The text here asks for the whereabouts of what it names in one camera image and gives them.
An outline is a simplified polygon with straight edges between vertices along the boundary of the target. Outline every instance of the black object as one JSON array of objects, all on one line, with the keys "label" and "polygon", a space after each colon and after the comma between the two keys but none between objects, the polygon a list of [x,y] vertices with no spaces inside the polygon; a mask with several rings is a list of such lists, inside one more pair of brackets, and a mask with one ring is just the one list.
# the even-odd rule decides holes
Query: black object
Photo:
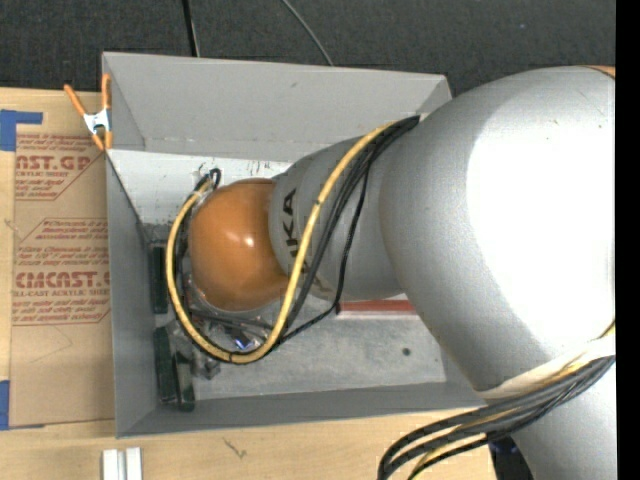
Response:
[{"label": "black object", "polygon": [[[615,360],[615,356],[595,359],[577,371],[536,391],[447,418],[407,434],[385,452],[378,466],[378,480],[388,479],[399,467],[420,455],[437,450],[444,445],[451,445],[461,439],[486,434],[485,438],[481,437],[472,445],[461,446],[435,459],[428,460],[418,468],[416,474],[443,458],[509,437],[589,389],[602,378],[615,363]],[[416,441],[447,429],[451,429],[448,434],[428,439],[402,452],[403,449]]]},{"label": "black object", "polygon": [[153,331],[153,356],[158,380],[158,397],[163,404],[178,401],[178,390],[169,334],[164,327]]},{"label": "black object", "polygon": [[193,377],[191,376],[191,361],[180,352],[176,352],[173,356],[173,370],[178,392],[178,409],[183,412],[191,412],[196,408],[196,394],[193,389]]},{"label": "black object", "polygon": [[527,461],[511,437],[489,442],[497,480],[533,480]]},{"label": "black object", "polygon": [[164,275],[164,245],[152,245],[149,252],[149,268],[151,271],[151,308],[156,315],[169,312],[169,292]]}]

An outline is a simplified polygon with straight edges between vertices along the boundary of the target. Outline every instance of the black cord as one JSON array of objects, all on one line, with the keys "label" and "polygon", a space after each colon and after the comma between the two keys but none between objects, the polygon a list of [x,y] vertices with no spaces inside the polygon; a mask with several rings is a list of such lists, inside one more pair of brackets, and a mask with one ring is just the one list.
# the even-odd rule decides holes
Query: black cord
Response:
[{"label": "black cord", "polygon": [[365,174],[368,174],[373,162],[377,160],[393,142],[399,139],[407,131],[415,127],[418,122],[419,116],[412,116],[403,119],[402,121],[398,121],[395,125],[391,126],[387,130],[382,132],[378,137],[376,137],[376,139],[374,139],[371,144],[369,144],[366,148],[364,148],[363,151],[360,152],[360,154],[354,161],[354,165],[347,174],[344,183],[340,187],[338,195],[330,210],[327,224],[325,225],[320,240],[318,241],[316,252],[313,256],[313,259],[311,260],[311,264],[309,265],[305,280],[302,284],[302,287],[300,288],[300,292],[298,294],[298,297],[296,298],[296,302],[294,303],[290,311],[289,324],[297,318],[300,310],[302,309],[302,306],[304,305],[306,297],[308,296],[315,280],[316,273],[320,268],[320,263],[322,261],[322,258],[324,257],[324,253],[329,245],[331,238],[333,237],[333,232],[342,215],[342,211],[349,202],[351,194],[355,190],[357,184],[365,176]]},{"label": "black cord", "polygon": [[293,16],[295,17],[296,20],[298,20],[298,23],[300,23],[300,25],[302,25],[302,27],[305,29],[305,31],[307,32],[307,34],[309,34],[309,37],[311,38],[311,40],[314,42],[314,44],[318,47],[318,50],[320,50],[320,53],[322,54],[322,56],[324,57],[325,62],[329,65],[329,66],[334,66],[333,61],[331,60],[331,57],[329,57],[329,54],[327,53],[327,51],[324,49],[324,47],[322,46],[322,44],[320,43],[320,40],[316,37],[316,35],[313,33],[313,30],[311,30],[311,27],[309,27],[309,25],[307,25],[307,22],[304,21],[304,19],[302,18],[302,16],[300,16],[300,13],[298,11],[295,10],[295,8],[293,7],[293,5],[291,5],[289,3],[288,0],[280,0],[284,6],[287,8],[287,10],[293,14]]},{"label": "black cord", "polygon": [[189,36],[189,49],[192,57],[200,57],[200,45],[196,36],[196,27],[191,16],[191,4],[189,0],[180,0],[182,3],[182,13],[184,14],[184,22],[187,27],[187,35]]},{"label": "black cord", "polygon": [[449,459],[451,457],[455,457],[456,455],[459,455],[460,453],[464,453],[464,452],[468,452],[471,450],[475,450],[476,448],[480,448],[481,446],[484,446],[485,444],[487,444],[488,440],[486,438],[483,439],[479,439],[478,441],[474,441],[473,443],[469,443],[466,444],[464,446],[460,446],[458,448],[456,448],[455,450],[451,450],[448,452],[445,452],[441,455],[438,455],[437,457],[434,457],[433,459],[428,460],[427,462],[425,462],[424,464],[422,464],[420,467],[416,468],[415,471],[413,471],[411,473],[411,476],[409,478],[407,478],[407,480],[414,480],[415,478],[418,477],[418,475],[420,473],[422,473],[425,469],[433,466],[434,464],[437,464],[440,461],[443,461],[445,459]]},{"label": "black cord", "polygon": [[326,310],[324,313],[318,315],[312,320],[302,324],[297,329],[293,330],[290,334],[285,334],[287,331],[288,325],[283,329],[282,335],[283,337],[279,339],[279,343],[282,344],[285,341],[288,341],[294,335],[299,334],[303,330],[308,329],[312,325],[318,323],[322,319],[326,318],[329,314],[331,314],[340,302],[340,297],[342,296],[342,289],[344,286],[344,278],[346,271],[346,264],[349,256],[349,251],[351,249],[351,242],[353,240],[353,236],[355,234],[355,228],[358,223],[358,219],[360,217],[360,213],[362,211],[362,206],[364,205],[365,195],[366,195],[366,186],[367,179],[369,176],[369,170],[380,155],[397,139],[399,139],[402,135],[404,135],[407,131],[414,128],[419,122],[419,116],[411,116],[409,118],[398,121],[393,126],[389,127],[387,130],[382,132],[378,137],[376,137],[371,144],[367,145],[360,152],[356,160],[354,161],[354,165],[346,176],[346,179],[342,186],[339,189],[338,195],[332,205],[331,211],[329,213],[329,217],[327,219],[327,224],[323,230],[323,233],[318,241],[318,246],[314,257],[311,261],[309,269],[307,271],[305,280],[300,288],[300,292],[296,301],[289,313],[288,325],[291,325],[293,321],[298,317],[302,306],[311,290],[311,286],[315,280],[316,273],[320,268],[320,263],[322,258],[324,257],[324,253],[329,245],[330,239],[333,237],[333,232],[340,220],[342,215],[342,211],[346,207],[349,199],[355,190],[358,183],[364,178],[363,186],[360,192],[360,199],[358,201],[358,206],[356,207],[356,211],[354,212],[353,219],[351,221],[351,226],[349,229],[349,233],[347,235],[347,240],[345,242],[345,248],[342,255],[342,261],[340,265],[340,274],[338,277],[338,287],[336,289],[336,297],[334,298],[333,304],[331,307]]},{"label": "black cord", "polygon": [[335,297],[333,299],[333,303],[331,304],[331,307],[329,307],[329,309],[327,309],[326,311],[324,311],[320,315],[316,316],[315,318],[312,318],[308,322],[305,322],[304,324],[300,325],[299,327],[297,327],[296,329],[291,331],[289,334],[283,336],[282,339],[278,342],[278,345],[282,345],[284,342],[286,342],[286,341],[290,340],[291,338],[297,336],[301,332],[309,329],[311,326],[317,324],[321,320],[324,320],[327,316],[329,316],[338,307],[338,304],[340,303],[340,299],[342,298],[342,290],[344,288],[344,279],[345,279],[345,273],[346,273],[346,269],[347,269],[347,261],[349,259],[349,252],[351,251],[351,245],[353,243],[353,237],[355,235],[356,228],[358,226],[358,221],[360,220],[360,214],[362,213],[362,207],[364,205],[365,195],[367,193],[367,181],[369,179],[370,168],[371,168],[371,162],[369,162],[367,164],[367,169],[365,171],[364,180],[363,180],[363,183],[362,183],[362,189],[360,190],[360,198],[358,200],[358,205],[356,206],[356,210],[355,210],[355,212],[353,214],[353,219],[351,220],[351,225],[349,226],[349,232],[347,234],[347,240],[345,242],[344,250],[342,252],[342,260],[340,262],[340,273],[338,275],[338,286],[336,288],[336,294],[335,294]]},{"label": "black cord", "polygon": [[[477,409],[460,416],[448,418],[418,429],[394,443],[394,445],[387,450],[378,467],[378,480],[386,480],[399,467],[419,455],[433,451],[441,446],[451,444],[457,440],[478,434],[487,434],[487,439],[493,441],[511,435],[512,433],[531,425],[535,421],[538,421],[552,409],[575,398],[589,389],[602,378],[614,362],[615,357],[596,359],[592,363],[582,367],[577,372],[555,381],[533,393],[509,399],[493,406]],[[499,415],[505,411],[512,412],[490,421],[484,421],[488,417]],[[472,423],[474,421],[480,421],[480,423],[473,425]],[[434,432],[445,430],[457,425],[465,425],[465,427],[454,430],[440,438],[432,439],[426,443],[415,446],[391,460],[396,453],[412,442]]]}]

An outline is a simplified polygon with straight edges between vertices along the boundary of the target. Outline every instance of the cardboard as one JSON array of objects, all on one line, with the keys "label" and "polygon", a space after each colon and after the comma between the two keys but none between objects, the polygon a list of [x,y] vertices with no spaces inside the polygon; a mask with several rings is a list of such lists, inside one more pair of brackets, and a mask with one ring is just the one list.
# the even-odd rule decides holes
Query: cardboard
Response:
[{"label": "cardboard", "polygon": [[104,155],[62,91],[1,89],[0,108],[43,114],[17,126],[9,424],[113,417]]}]

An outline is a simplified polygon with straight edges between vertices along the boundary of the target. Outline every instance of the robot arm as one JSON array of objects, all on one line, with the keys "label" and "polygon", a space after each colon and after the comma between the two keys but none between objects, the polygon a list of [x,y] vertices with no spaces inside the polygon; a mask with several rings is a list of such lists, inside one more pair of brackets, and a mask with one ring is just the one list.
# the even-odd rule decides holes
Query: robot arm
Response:
[{"label": "robot arm", "polygon": [[[340,291],[352,300],[406,293],[473,388],[488,403],[508,397],[505,381],[600,336],[615,321],[614,113],[611,73],[573,67],[508,77],[416,119],[358,182],[367,183],[366,197],[353,190],[338,205],[311,293],[331,298]],[[303,158],[247,205],[249,213],[261,208],[251,214],[262,222],[262,231],[254,226],[249,236],[269,241],[280,273],[304,261],[302,230],[327,176],[354,142]],[[336,178],[327,207],[347,172]],[[359,224],[350,234],[354,214]],[[310,254],[330,215],[319,214]],[[342,279],[337,266],[346,244]],[[197,240],[190,249],[204,250]],[[273,274],[271,257],[267,263]],[[303,279],[308,267],[298,268]],[[265,268],[256,268],[260,277]],[[267,277],[258,285],[284,290],[286,276]],[[206,284],[203,293],[216,291]],[[273,290],[251,304],[272,296]],[[283,326],[290,323],[283,318]],[[514,440],[534,477],[616,478],[615,400],[614,366],[584,394],[518,431]]]}]

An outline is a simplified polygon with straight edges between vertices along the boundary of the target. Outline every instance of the floor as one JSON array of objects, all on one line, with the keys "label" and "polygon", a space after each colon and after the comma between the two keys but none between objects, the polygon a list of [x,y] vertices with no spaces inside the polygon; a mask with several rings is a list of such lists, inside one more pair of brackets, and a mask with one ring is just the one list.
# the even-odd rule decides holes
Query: floor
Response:
[{"label": "floor", "polygon": [[[339,66],[439,73],[454,95],[615,64],[616,0],[288,0]],[[205,57],[323,64],[280,0],[191,0]],[[0,0],[0,85],[97,89],[100,52],[189,55],[180,0]]]}]

